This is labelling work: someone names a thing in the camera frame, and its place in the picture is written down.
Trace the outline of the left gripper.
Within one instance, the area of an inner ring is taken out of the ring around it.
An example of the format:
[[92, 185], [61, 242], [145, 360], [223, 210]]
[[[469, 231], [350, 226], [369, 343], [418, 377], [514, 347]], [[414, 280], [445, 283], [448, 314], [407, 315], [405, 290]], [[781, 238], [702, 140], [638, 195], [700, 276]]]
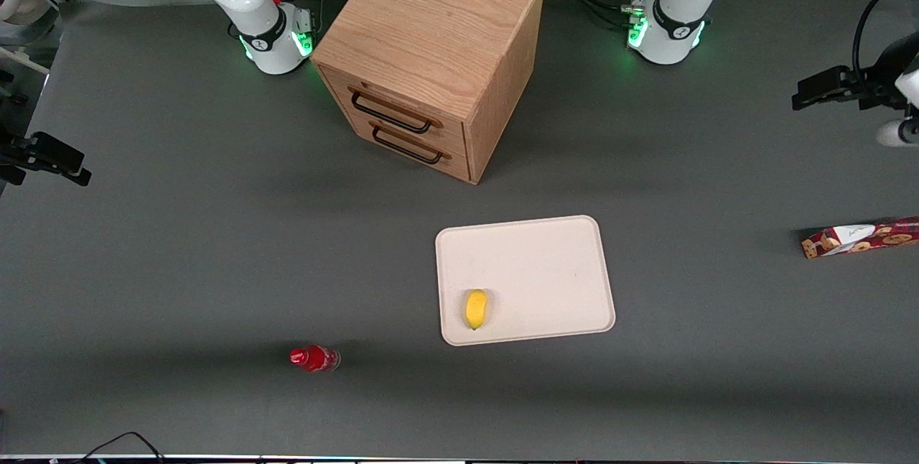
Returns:
[[895, 81], [912, 67], [917, 50], [918, 34], [910, 33], [887, 46], [871, 67], [861, 68], [853, 62], [854, 76], [850, 68], [836, 65], [804, 78], [798, 81], [798, 92], [792, 96], [792, 111], [848, 101], [859, 101], [860, 111], [879, 106], [908, 111], [909, 100], [898, 90]]

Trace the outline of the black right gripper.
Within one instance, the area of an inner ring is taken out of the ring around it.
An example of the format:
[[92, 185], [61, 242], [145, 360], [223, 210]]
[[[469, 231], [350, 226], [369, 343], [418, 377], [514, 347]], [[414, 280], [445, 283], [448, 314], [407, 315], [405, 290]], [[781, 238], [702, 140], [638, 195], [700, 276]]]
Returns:
[[43, 166], [44, 172], [86, 187], [92, 173], [83, 166], [83, 157], [82, 151], [45, 132], [25, 137], [1, 127], [1, 180], [4, 185], [21, 186], [27, 170], [32, 169], [33, 159], [35, 164]]

